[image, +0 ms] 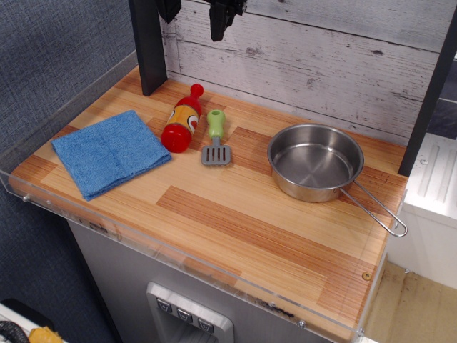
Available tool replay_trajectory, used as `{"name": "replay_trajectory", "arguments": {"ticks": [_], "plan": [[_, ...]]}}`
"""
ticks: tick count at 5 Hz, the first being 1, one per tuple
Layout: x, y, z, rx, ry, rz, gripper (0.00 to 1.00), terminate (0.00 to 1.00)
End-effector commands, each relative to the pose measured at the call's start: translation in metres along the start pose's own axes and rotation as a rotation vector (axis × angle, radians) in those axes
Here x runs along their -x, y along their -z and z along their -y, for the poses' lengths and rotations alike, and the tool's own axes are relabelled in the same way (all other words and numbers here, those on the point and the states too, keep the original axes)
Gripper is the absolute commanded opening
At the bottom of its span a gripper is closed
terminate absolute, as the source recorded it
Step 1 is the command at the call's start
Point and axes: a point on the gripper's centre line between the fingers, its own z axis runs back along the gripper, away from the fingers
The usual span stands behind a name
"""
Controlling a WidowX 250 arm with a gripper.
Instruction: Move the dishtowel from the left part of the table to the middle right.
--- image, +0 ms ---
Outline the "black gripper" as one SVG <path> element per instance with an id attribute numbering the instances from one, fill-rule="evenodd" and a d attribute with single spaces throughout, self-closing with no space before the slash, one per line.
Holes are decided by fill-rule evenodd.
<path id="1" fill-rule="evenodd" d="M 181 0 L 156 0 L 160 17 L 169 24 L 181 10 Z M 212 41 L 221 41 L 225 30 L 233 23 L 235 14 L 242 15 L 247 0 L 210 1 L 210 25 Z"/>

